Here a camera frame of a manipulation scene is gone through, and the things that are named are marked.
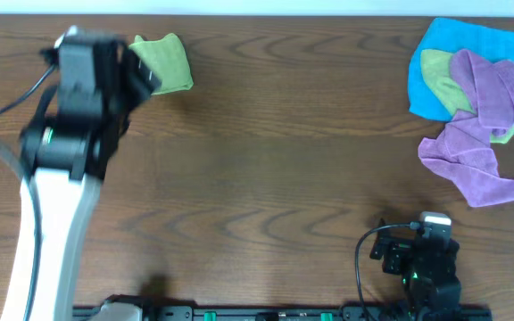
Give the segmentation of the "light green cloth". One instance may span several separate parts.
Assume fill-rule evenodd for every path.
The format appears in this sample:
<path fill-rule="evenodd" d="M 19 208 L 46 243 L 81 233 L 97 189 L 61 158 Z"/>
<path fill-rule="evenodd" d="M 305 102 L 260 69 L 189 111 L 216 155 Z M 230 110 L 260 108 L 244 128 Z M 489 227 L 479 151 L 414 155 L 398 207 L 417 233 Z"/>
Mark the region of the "light green cloth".
<path fill-rule="evenodd" d="M 166 95 L 193 87 L 186 50 L 176 34 L 169 33 L 159 40 L 146 40 L 136 35 L 129 48 L 161 81 L 153 95 Z"/>

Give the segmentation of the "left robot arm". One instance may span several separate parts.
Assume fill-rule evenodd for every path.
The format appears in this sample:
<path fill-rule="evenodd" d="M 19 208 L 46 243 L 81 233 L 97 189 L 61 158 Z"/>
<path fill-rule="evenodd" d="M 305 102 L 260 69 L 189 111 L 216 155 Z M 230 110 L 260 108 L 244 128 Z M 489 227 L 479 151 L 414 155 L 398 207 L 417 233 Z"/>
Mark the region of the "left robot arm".
<path fill-rule="evenodd" d="M 51 50 L 58 84 L 21 131 L 21 227 L 3 320 L 69 320 L 82 247 L 129 115 L 159 85 L 120 40 Z"/>

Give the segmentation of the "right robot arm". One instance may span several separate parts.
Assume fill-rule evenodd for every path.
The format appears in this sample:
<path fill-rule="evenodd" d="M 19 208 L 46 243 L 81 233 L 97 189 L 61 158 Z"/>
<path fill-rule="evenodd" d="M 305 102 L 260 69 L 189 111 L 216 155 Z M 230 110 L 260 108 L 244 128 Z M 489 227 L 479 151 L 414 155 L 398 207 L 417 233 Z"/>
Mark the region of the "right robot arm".
<path fill-rule="evenodd" d="M 379 320 L 444 320 L 459 308 L 461 283 L 456 276 L 460 248 L 452 239 L 452 220 L 424 212 L 407 224 L 378 222 L 370 257 L 382 270 L 402 279 L 406 300 L 383 309 Z"/>

